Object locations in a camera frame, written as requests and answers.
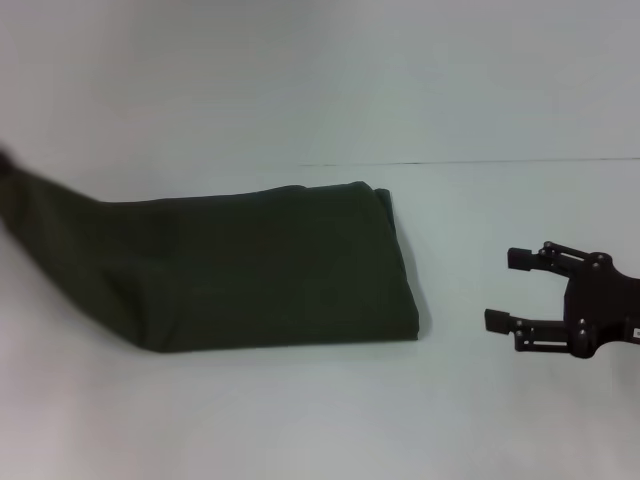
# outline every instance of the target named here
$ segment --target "folded fabric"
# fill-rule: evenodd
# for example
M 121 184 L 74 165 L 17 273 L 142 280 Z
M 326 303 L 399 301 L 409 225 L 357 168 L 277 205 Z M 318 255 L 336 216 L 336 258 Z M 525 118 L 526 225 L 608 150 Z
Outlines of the folded fabric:
M 0 215 L 86 314 L 156 352 L 415 340 L 389 192 L 106 203 L 0 154 Z

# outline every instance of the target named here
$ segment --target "white table surface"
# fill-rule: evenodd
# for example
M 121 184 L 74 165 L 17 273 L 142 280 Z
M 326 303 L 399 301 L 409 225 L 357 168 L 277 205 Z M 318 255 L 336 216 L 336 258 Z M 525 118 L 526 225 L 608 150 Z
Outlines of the white table surface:
M 518 354 L 485 332 L 483 311 L 561 316 L 564 279 L 508 270 L 512 246 L 606 251 L 640 276 L 640 162 L 175 166 L 143 177 L 129 165 L 63 180 L 104 200 L 389 188 L 423 334 L 152 354 L 79 314 L 3 233 L 3 480 L 637 478 L 640 348 Z

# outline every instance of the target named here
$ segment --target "white backdrop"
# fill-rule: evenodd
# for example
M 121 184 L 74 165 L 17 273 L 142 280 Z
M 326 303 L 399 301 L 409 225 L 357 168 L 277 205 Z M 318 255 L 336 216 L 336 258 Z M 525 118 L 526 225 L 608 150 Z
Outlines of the white backdrop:
M 388 188 L 423 331 L 154 355 L 3 232 L 0 479 L 637 478 L 640 348 L 516 354 L 483 311 L 562 314 L 563 279 L 509 271 L 513 246 L 606 251 L 640 277 L 640 162 L 597 160 L 640 155 L 639 11 L 0 3 L 0 138 L 28 165 L 113 201 Z
M 4 0 L 0 132 L 33 161 L 640 156 L 633 0 Z

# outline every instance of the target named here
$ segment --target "green towel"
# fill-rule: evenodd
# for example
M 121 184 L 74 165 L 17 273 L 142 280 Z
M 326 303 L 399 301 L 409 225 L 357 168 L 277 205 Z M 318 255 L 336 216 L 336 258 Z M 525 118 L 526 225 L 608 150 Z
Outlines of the green towel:
M 415 340 L 389 192 L 105 203 L 0 154 L 0 215 L 86 314 L 155 352 Z

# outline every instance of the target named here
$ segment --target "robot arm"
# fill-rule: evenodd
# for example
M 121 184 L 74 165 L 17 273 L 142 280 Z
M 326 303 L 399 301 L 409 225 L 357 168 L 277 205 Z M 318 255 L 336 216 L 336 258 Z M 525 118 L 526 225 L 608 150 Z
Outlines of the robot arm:
M 508 265 L 515 270 L 545 270 L 569 279 L 563 321 L 526 320 L 506 312 L 485 311 L 487 330 L 505 335 L 512 332 L 517 351 L 590 358 L 608 342 L 640 344 L 640 280 L 618 272 L 610 255 L 546 242 L 537 254 L 510 249 Z

